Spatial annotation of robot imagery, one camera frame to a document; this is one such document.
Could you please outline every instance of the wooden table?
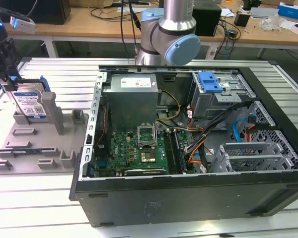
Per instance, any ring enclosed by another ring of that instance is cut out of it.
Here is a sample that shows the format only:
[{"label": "wooden table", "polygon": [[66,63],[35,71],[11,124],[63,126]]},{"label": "wooden table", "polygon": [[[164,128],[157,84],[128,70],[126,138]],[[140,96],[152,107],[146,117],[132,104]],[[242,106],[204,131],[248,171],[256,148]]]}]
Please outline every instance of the wooden table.
[{"label": "wooden table", "polygon": [[[234,0],[233,3],[222,2],[222,6],[237,11],[242,5],[241,0]],[[94,14],[99,15],[100,10],[96,10]],[[109,14],[102,14],[102,17],[119,16],[120,13],[114,11]],[[234,18],[226,18],[228,22],[233,23]],[[242,34],[240,39],[235,43],[236,47],[252,47],[252,48],[275,48],[275,49],[297,49],[298,35],[282,29],[279,31],[265,32],[260,29],[259,19],[249,19],[246,27],[239,27]],[[81,42],[122,42],[120,34],[119,22],[108,22],[90,15],[90,9],[73,7],[69,19],[64,25],[37,24],[34,35],[25,34],[14,31],[12,27],[5,24],[10,36],[14,39],[23,40],[42,40],[45,42],[50,57],[57,57],[55,41],[81,41]],[[130,21],[123,22],[125,42],[133,42],[133,32]],[[136,41],[139,43],[141,38],[140,31],[136,30]],[[200,37],[201,45],[209,46],[206,59],[213,59],[214,54],[224,39],[224,31],[218,27],[214,37]]]}]

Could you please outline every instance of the metal slotted table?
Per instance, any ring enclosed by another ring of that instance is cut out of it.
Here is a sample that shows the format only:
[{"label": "metal slotted table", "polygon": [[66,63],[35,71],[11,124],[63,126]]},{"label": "metal slotted table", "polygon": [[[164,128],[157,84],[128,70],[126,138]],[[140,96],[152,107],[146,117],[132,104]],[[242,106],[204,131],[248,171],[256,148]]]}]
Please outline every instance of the metal slotted table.
[{"label": "metal slotted table", "polygon": [[[63,113],[83,109],[89,113],[98,65],[134,65],[126,59],[36,59],[20,64],[24,78],[43,75],[57,94]],[[201,67],[249,67],[298,128],[298,86],[279,67],[267,61],[195,60]],[[14,121],[14,107],[0,91],[0,147]],[[169,224],[92,228],[78,202],[68,199],[72,174],[52,176],[0,177],[0,237],[46,237],[63,234],[68,238],[166,237],[297,237],[298,200],[273,217],[226,219]]]}]

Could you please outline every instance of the green circuit board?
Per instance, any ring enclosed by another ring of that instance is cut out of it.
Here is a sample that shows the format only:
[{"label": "green circuit board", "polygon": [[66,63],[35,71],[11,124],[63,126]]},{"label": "green circuit board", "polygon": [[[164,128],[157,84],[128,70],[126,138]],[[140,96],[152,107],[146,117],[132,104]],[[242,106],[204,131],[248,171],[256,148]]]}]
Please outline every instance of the green circuit board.
[{"label": "green circuit board", "polygon": [[[187,138],[184,132],[178,133],[180,146],[187,145]],[[143,140],[152,139],[151,131],[141,133]],[[139,148],[138,135],[136,131],[117,131],[112,133],[110,157],[108,160],[109,169],[165,169],[168,173],[168,161],[165,153],[163,132],[157,134],[157,144],[154,149],[150,147]]]}]

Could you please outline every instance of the gray robot arm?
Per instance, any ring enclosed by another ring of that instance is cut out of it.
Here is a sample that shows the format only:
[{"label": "gray robot arm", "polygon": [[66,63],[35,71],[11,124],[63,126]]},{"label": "gray robot arm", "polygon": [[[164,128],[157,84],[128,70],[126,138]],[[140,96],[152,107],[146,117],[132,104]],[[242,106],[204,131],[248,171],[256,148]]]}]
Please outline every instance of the gray robot arm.
[{"label": "gray robot arm", "polygon": [[185,65],[195,58],[201,42],[194,34],[193,2],[165,0],[164,8],[150,8],[142,13],[137,65]]}]

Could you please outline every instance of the yellow wire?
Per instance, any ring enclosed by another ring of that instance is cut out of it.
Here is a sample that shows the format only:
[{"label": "yellow wire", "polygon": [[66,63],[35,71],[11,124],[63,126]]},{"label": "yellow wire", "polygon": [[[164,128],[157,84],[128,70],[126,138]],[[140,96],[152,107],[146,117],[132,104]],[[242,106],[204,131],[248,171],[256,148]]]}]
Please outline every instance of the yellow wire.
[{"label": "yellow wire", "polygon": [[178,105],[178,111],[177,111],[177,113],[174,116],[171,116],[171,117],[168,117],[168,118],[157,118],[156,120],[172,120],[172,119],[176,118],[180,114],[181,105],[179,104],[178,100],[171,93],[169,93],[166,90],[161,90],[161,91],[162,92],[165,92],[166,94],[168,94],[171,98],[173,98],[175,100],[175,102]]}]

